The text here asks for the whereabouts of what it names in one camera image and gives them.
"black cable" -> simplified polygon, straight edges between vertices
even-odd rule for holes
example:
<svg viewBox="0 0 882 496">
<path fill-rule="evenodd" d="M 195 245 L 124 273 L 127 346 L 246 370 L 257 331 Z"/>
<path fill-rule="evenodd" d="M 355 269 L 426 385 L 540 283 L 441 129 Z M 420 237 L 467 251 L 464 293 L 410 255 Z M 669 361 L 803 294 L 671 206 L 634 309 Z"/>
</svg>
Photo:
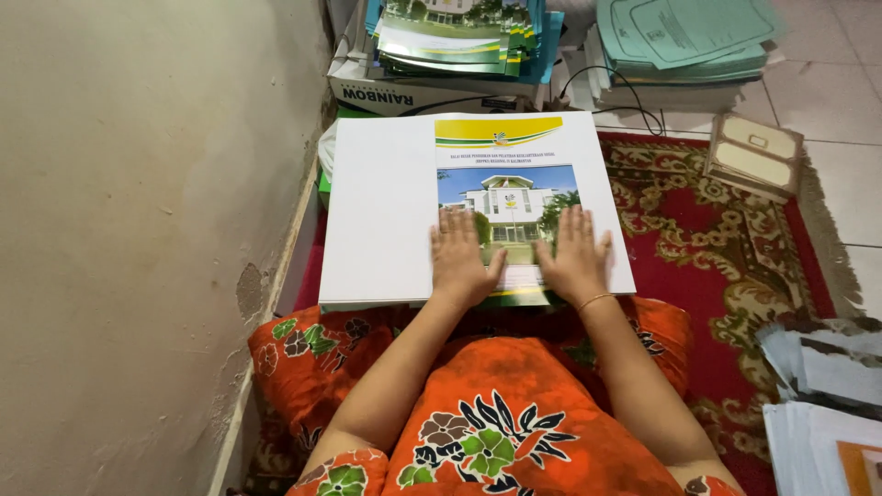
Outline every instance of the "black cable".
<svg viewBox="0 0 882 496">
<path fill-rule="evenodd" d="M 643 117 L 643 122 L 647 125 L 647 130 L 649 130 L 649 134 L 652 134 L 653 136 L 661 136 L 662 134 L 664 134 L 664 125 L 662 124 L 662 121 L 660 121 L 659 118 L 655 116 L 655 114 L 653 114 L 649 110 L 646 110 L 643 108 L 643 104 L 640 103 L 640 97 L 637 96 L 637 90 L 634 89 L 634 86 L 631 86 L 631 83 L 628 81 L 628 79 L 625 76 L 623 76 L 621 74 L 621 72 L 616 71 L 615 69 L 613 69 L 611 67 L 607 67 L 606 65 L 589 65 L 588 67 L 583 67 L 582 69 L 579 69 L 578 71 L 576 71 L 566 81 L 566 84 L 564 85 L 564 89 L 561 90 L 560 96 L 558 96 L 558 98 L 561 98 L 561 99 L 564 98 L 564 96 L 566 95 L 566 88 L 570 85 L 570 83 L 572 83 L 572 81 L 574 79 L 576 79 L 576 76 L 580 75 L 582 72 L 587 71 L 588 69 L 606 69 L 607 71 L 612 71 L 619 78 L 621 78 L 622 81 L 624 81 L 625 85 L 628 86 L 628 89 L 630 89 L 631 93 L 634 95 L 634 100 L 637 101 L 637 107 L 613 107 L 612 109 L 595 110 L 594 112 L 591 112 L 592 114 L 602 114 L 603 112 L 611 112 L 613 110 L 638 110 L 640 112 L 640 115 Z M 656 124 L 658 124 L 659 131 L 657 133 L 655 131 L 653 131 L 652 126 L 649 125 L 649 119 L 647 119 L 647 114 L 651 118 L 653 118 L 653 120 L 655 121 Z"/>
</svg>

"person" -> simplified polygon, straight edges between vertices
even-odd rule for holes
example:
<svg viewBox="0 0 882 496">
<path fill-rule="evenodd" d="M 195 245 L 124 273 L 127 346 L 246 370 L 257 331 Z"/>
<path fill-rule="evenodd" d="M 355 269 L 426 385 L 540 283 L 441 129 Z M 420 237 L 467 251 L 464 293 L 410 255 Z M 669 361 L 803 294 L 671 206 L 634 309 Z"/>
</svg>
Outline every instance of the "person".
<svg viewBox="0 0 882 496">
<path fill-rule="evenodd" d="M 605 392 L 541 337 L 448 342 L 505 265 L 500 250 L 485 268 L 470 217 L 440 211 L 431 297 L 345 395 L 288 495 L 742 494 L 683 402 L 684 372 L 659 365 L 661 338 L 635 333 L 608 292 L 610 233 L 595 245 L 581 207 L 560 214 L 555 255 L 534 249 Z"/>
</svg>

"rug fringe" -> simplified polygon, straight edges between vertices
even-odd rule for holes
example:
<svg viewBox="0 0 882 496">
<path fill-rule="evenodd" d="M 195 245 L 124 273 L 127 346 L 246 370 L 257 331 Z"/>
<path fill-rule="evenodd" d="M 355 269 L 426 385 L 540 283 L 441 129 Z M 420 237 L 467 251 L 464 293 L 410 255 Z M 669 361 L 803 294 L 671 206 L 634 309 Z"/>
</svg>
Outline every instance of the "rug fringe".
<svg viewBox="0 0 882 496">
<path fill-rule="evenodd" d="M 845 244 L 839 238 L 836 221 L 824 202 L 818 171 L 811 165 L 805 148 L 801 158 L 803 170 L 796 203 L 809 232 L 836 315 L 843 319 L 863 317 L 864 311 L 855 306 L 863 303 L 861 285 L 851 266 Z"/>
</svg>

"orange batik dress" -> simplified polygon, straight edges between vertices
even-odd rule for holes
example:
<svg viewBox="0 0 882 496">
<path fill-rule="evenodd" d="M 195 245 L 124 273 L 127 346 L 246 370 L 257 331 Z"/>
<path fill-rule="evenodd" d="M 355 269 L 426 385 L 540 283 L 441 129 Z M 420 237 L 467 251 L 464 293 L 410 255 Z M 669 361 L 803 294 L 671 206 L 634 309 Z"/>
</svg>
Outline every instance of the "orange batik dress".
<svg viewBox="0 0 882 496">
<path fill-rule="evenodd" d="M 654 300 L 620 301 L 683 395 L 686 313 Z M 411 316 L 396 308 L 319 315 L 313 307 L 250 338 L 255 378 L 304 451 Z M 586 336 L 572 309 L 470 312 L 439 354 L 392 455 L 371 448 L 337 455 L 288 495 L 683 495 L 610 416 Z M 737 494 L 713 477 L 687 490 Z"/>
</svg>

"hand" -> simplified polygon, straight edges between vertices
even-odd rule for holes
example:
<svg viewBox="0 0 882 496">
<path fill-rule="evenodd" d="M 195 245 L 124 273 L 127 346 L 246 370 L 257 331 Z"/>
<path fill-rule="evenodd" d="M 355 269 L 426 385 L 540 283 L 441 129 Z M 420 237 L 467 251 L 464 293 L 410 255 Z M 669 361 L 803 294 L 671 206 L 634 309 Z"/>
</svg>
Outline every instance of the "hand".
<svg viewBox="0 0 882 496">
<path fill-rule="evenodd" d="M 496 252 L 485 269 L 471 212 L 442 208 L 438 219 L 432 228 L 432 296 L 466 310 L 499 284 L 506 251 Z"/>
<path fill-rule="evenodd" d="M 545 284 L 573 306 L 607 291 L 606 259 L 612 234 L 603 233 L 594 246 L 591 212 L 581 206 L 565 208 L 557 220 L 557 256 L 544 241 L 534 243 Z"/>
</svg>

